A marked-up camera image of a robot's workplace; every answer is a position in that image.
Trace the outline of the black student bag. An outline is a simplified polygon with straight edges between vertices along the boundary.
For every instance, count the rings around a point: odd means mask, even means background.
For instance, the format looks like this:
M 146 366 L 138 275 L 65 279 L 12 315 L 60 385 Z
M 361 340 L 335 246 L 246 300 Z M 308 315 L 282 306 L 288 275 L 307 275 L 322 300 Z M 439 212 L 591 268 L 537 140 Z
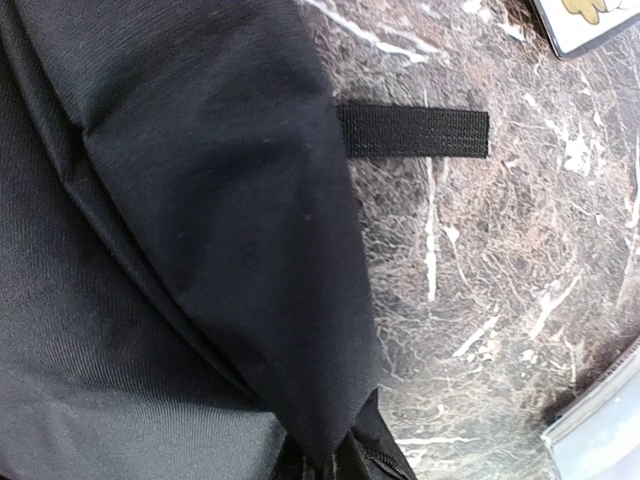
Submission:
M 1 5 L 1 475 L 274 479 L 379 382 L 352 158 L 482 111 L 336 104 L 291 1 Z

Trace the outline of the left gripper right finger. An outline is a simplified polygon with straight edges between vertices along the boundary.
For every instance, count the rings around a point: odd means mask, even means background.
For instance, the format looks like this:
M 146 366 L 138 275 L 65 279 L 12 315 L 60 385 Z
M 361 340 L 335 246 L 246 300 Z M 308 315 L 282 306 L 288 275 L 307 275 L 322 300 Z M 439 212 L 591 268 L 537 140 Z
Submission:
M 332 460 L 333 479 L 416 480 L 417 477 L 381 416 L 374 390 Z

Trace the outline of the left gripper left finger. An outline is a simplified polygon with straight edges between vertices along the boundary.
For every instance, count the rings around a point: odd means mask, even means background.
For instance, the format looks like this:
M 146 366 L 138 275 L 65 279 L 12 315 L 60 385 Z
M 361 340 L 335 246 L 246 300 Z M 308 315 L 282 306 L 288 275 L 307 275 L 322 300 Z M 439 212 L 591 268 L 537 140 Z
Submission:
M 287 436 L 274 466 L 274 480 L 316 480 L 320 471 L 306 458 L 297 443 Z

